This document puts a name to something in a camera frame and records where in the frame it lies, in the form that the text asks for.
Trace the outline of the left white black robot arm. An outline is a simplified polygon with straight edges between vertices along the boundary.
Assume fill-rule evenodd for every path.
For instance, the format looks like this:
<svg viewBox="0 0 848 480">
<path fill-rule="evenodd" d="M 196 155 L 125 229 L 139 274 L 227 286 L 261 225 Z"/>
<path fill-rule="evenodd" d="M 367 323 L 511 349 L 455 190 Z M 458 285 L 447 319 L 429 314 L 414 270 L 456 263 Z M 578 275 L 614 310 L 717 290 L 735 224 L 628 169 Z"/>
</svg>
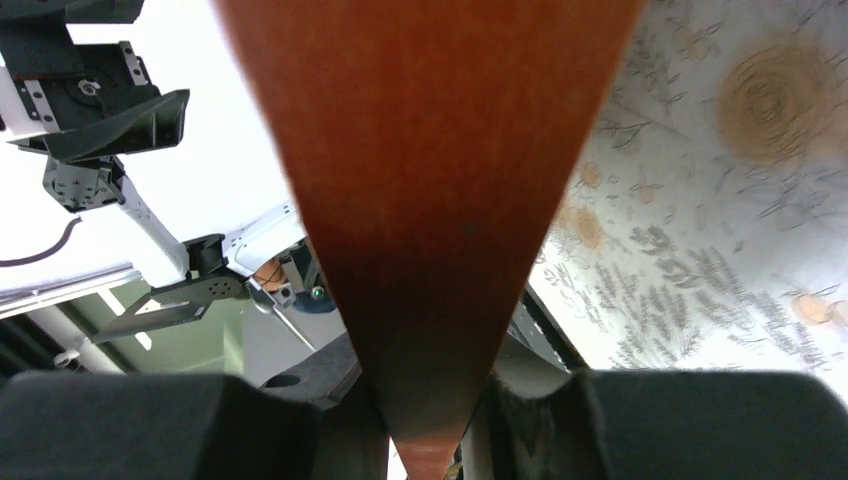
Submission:
<svg viewBox="0 0 848 480">
<path fill-rule="evenodd" d="M 190 93 L 163 93 L 128 41 L 77 44 L 72 24 L 131 24 L 139 1 L 5 1 L 1 5 L 1 139 L 45 157 L 42 185 L 71 215 L 50 247 L 5 259 L 21 267 L 57 254 L 74 226 L 95 221 L 124 247 L 147 294 L 92 337 L 95 344 L 200 320 L 218 300 L 248 298 L 284 319 L 335 310 L 295 206 L 286 202 L 229 233 L 179 241 L 126 173 L 125 154 L 177 146 Z"/>
</svg>

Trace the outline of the orange wooden photo frame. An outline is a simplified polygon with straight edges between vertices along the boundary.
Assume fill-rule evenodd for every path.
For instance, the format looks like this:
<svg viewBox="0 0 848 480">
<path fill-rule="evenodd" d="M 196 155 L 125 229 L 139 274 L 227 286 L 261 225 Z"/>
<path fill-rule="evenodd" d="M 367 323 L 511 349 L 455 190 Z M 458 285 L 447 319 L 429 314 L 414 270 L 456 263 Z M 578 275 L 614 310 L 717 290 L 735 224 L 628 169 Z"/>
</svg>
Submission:
<svg viewBox="0 0 848 480">
<path fill-rule="evenodd" d="M 641 1 L 219 1 L 413 479 L 446 472 Z"/>
</svg>

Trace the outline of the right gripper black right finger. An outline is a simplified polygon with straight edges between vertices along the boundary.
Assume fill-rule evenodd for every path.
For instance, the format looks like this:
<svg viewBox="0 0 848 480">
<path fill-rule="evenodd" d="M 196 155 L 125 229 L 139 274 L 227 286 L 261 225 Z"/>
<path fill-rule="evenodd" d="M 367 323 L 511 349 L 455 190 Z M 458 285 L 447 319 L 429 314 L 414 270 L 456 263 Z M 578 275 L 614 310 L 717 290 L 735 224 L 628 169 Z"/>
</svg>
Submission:
<svg viewBox="0 0 848 480">
<path fill-rule="evenodd" d="M 507 338 L 461 442 L 468 479 L 843 479 L 847 411 L 785 372 L 568 372 Z"/>
</svg>

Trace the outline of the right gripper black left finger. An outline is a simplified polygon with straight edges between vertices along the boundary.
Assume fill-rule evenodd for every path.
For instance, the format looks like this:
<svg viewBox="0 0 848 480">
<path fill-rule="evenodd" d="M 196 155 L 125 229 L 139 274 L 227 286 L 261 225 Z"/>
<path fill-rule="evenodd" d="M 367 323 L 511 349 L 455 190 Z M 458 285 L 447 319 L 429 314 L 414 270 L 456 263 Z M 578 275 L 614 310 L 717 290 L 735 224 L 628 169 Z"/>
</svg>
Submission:
<svg viewBox="0 0 848 480">
<path fill-rule="evenodd" d="M 27 372 L 1 390 L 5 479 L 383 479 L 388 457 L 346 335 L 258 387 Z"/>
</svg>

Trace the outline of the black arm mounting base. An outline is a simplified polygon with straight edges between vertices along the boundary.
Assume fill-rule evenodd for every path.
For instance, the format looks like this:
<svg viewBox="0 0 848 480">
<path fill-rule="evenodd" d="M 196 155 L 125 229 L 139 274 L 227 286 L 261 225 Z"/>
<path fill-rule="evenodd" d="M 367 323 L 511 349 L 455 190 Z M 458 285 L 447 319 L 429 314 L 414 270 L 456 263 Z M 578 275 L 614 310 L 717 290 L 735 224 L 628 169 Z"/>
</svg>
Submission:
<svg viewBox="0 0 848 480">
<path fill-rule="evenodd" d="M 508 333 L 565 371 L 589 367 L 530 285 L 525 286 L 519 298 Z"/>
</svg>

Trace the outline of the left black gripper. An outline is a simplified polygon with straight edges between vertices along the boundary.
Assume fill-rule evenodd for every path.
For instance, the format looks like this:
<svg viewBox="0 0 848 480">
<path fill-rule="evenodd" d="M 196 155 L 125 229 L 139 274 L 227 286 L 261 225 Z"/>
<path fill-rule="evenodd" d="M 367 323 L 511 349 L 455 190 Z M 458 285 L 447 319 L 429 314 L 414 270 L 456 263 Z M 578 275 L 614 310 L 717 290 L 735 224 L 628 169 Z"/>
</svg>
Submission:
<svg viewBox="0 0 848 480">
<path fill-rule="evenodd" d="M 140 1 L 4 1 L 1 139 L 76 163 L 172 148 L 190 91 L 161 94 L 127 41 L 77 44 L 72 25 L 132 24 Z"/>
</svg>

